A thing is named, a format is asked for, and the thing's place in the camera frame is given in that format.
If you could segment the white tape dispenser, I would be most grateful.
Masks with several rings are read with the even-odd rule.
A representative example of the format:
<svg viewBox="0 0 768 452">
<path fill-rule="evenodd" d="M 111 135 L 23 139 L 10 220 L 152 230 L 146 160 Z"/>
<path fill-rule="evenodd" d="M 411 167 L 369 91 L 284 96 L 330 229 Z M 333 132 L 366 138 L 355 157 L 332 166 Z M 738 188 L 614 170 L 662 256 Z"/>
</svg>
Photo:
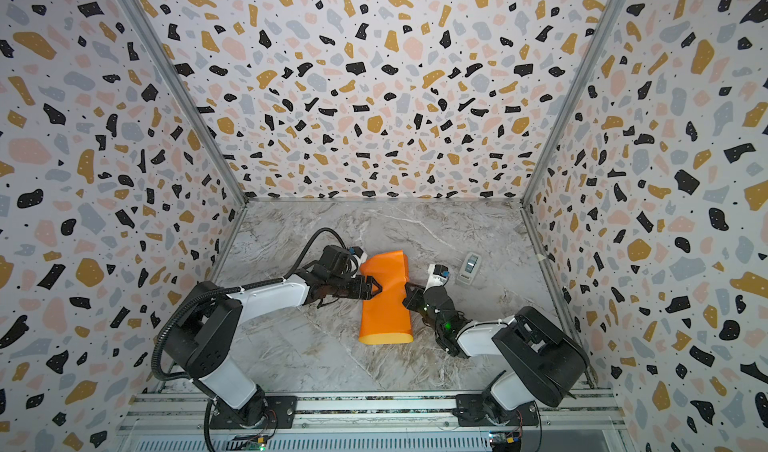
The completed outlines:
<svg viewBox="0 0 768 452">
<path fill-rule="evenodd" d="M 470 286 L 478 274 L 482 258 L 478 253 L 469 252 L 459 269 L 456 281 Z"/>
</svg>

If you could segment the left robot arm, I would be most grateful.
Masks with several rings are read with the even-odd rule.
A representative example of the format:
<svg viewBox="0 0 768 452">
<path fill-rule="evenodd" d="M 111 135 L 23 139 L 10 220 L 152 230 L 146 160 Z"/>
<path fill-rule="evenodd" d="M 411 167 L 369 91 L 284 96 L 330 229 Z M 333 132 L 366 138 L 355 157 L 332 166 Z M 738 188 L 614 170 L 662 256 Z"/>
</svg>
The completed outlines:
<svg viewBox="0 0 768 452">
<path fill-rule="evenodd" d="M 383 291 L 360 271 L 366 254 L 359 247 L 328 245 L 319 259 L 295 262 L 280 277 L 234 287 L 198 283 L 160 329 L 151 368 L 161 381 L 189 380 L 220 410 L 244 416 L 266 407 L 264 392 L 231 356 L 243 322 L 269 313 L 321 303 L 330 296 L 371 300 Z"/>
</svg>

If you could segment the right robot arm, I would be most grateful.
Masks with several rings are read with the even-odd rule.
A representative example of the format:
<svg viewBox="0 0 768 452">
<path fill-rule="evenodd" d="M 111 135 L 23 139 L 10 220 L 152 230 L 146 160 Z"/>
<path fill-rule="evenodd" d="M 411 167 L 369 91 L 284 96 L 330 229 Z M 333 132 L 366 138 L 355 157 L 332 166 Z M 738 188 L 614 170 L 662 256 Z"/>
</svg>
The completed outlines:
<svg viewBox="0 0 768 452">
<path fill-rule="evenodd" d="M 442 285 L 407 283 L 405 292 L 403 305 L 420 314 L 448 355 L 500 356 L 508 365 L 479 395 L 478 404 L 458 407 L 460 418 L 473 413 L 502 422 L 529 403 L 557 407 L 588 369 L 583 348 L 532 306 L 497 321 L 471 321 Z"/>
</svg>

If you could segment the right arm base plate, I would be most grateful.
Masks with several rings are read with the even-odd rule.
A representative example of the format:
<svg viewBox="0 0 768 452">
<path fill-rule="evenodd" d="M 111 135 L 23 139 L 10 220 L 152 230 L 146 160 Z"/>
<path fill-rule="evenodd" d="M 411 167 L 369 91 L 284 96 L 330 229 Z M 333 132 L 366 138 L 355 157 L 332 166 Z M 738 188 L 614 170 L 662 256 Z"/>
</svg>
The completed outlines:
<svg viewBox="0 0 768 452">
<path fill-rule="evenodd" d="M 452 415 L 462 427 L 518 427 L 537 426 L 539 416 L 533 402 L 514 410 L 504 409 L 495 399 L 484 393 L 458 394 Z"/>
</svg>

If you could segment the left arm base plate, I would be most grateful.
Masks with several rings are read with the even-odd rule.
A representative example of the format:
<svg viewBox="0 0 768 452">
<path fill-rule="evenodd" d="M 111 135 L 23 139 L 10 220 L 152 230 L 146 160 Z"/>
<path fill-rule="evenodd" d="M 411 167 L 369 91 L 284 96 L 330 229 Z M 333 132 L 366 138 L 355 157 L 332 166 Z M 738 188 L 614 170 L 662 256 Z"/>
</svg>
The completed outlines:
<svg viewBox="0 0 768 452">
<path fill-rule="evenodd" d="M 293 395 L 254 395 L 241 409 L 218 401 L 209 415 L 213 430 L 271 431 L 293 426 L 298 397 Z"/>
</svg>

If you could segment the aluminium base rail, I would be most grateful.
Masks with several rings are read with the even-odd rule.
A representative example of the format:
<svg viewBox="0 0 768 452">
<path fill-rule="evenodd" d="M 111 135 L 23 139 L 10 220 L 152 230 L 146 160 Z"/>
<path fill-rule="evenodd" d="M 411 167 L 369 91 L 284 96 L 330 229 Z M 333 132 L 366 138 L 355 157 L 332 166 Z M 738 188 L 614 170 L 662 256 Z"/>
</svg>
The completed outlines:
<svg viewBox="0 0 768 452">
<path fill-rule="evenodd" d="M 612 393 L 577 389 L 560 406 L 524 404 L 501 421 L 474 391 L 283 392 L 237 426 L 199 393 L 142 394 L 118 451 L 631 451 Z"/>
</svg>

